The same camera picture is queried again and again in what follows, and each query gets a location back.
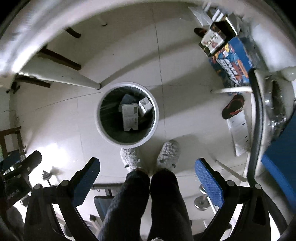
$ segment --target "tile floor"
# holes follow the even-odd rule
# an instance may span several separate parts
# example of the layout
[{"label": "tile floor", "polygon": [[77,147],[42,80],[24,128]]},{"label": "tile floor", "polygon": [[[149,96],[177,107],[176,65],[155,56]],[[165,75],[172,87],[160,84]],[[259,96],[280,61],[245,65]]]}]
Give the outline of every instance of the tile floor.
[{"label": "tile floor", "polygon": [[[198,211],[193,200],[200,195],[200,182],[194,162],[204,157],[225,179],[239,181],[222,170],[210,156],[243,174],[247,154],[235,157],[232,138],[222,109],[232,97],[211,94],[222,87],[207,57],[198,46],[193,28],[194,16],[186,4],[155,3],[119,8],[101,15],[108,22],[102,27],[96,16],[73,29],[81,33],[75,39],[63,32],[48,48],[82,65],[80,73],[102,82],[101,90],[61,83],[50,89],[21,84],[11,96],[11,110],[28,154],[42,153],[42,163],[30,174],[32,185],[42,181],[42,170],[52,167],[56,176],[52,184],[70,179],[91,157],[101,162],[97,183],[123,182],[127,174],[120,159],[120,148],[106,142],[98,133],[94,110],[105,90],[117,82],[131,81],[147,87],[160,108],[160,120],[154,136],[141,150],[145,161],[155,162],[162,144],[172,138],[179,141],[182,154],[175,173],[190,219],[207,219],[213,212]],[[245,115],[251,132],[251,98],[245,95]],[[83,218],[97,215],[89,193],[78,210]],[[149,206],[144,214],[141,234],[147,235],[151,225]]]}]

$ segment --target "box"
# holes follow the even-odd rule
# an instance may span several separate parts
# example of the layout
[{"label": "box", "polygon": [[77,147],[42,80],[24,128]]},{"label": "box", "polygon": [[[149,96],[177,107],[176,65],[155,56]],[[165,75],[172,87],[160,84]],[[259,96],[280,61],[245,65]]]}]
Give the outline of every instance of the box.
[{"label": "box", "polygon": [[231,132],[235,154],[240,156],[250,150],[250,137],[244,111],[242,110],[233,117],[227,119],[228,128]]},{"label": "box", "polygon": [[123,130],[129,131],[130,129],[138,130],[138,104],[123,104],[122,107],[122,119]]},{"label": "box", "polygon": [[147,97],[140,100],[139,102],[139,113],[141,117],[143,117],[148,111],[150,111],[153,108],[153,105],[149,101]]},{"label": "box", "polygon": [[234,13],[230,14],[223,21],[212,23],[206,34],[202,37],[199,46],[208,57],[218,53],[227,42],[238,36],[242,21]]},{"label": "box", "polygon": [[211,57],[210,63],[222,78],[226,88],[250,84],[248,71],[253,67],[253,64],[238,37],[232,38]]}]

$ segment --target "fuzzy slipper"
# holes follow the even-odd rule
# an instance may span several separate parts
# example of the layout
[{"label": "fuzzy slipper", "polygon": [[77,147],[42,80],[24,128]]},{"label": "fuzzy slipper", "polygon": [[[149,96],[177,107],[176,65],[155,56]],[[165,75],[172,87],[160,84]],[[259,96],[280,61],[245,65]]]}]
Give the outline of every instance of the fuzzy slipper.
[{"label": "fuzzy slipper", "polygon": [[179,160],[180,153],[181,151],[179,143],[175,140],[170,140],[164,143],[157,157],[156,168],[154,173],[156,173],[159,169],[163,168],[169,170],[175,168]]},{"label": "fuzzy slipper", "polygon": [[140,150],[138,148],[121,148],[120,157],[124,167],[128,172],[131,172],[137,168],[142,168],[146,173],[148,173],[148,170],[141,159]]}]

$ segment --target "white trash can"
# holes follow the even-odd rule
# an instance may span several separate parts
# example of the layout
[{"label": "white trash can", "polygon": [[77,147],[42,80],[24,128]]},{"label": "white trash can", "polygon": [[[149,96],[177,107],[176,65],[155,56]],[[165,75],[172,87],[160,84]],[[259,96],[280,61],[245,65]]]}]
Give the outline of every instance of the white trash can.
[{"label": "white trash can", "polygon": [[[153,105],[146,121],[139,124],[139,130],[123,130],[122,113],[118,107],[125,94],[134,96],[137,101],[147,97]],[[113,85],[101,98],[95,120],[99,133],[106,141],[123,148],[133,148],[144,144],[154,134],[159,121],[159,108],[145,87],[133,82],[122,82]]]}]

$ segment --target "dark pants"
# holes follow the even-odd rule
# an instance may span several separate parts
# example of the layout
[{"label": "dark pants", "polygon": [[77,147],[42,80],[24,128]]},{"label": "dark pants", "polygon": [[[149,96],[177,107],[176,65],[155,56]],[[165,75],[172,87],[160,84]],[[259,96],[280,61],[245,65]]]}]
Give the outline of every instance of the dark pants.
[{"label": "dark pants", "polygon": [[[109,206],[99,241],[140,240],[141,217],[149,198],[150,178],[132,171]],[[193,241],[190,220],[177,178],[169,170],[157,172],[151,180],[152,226],[148,240]]]}]

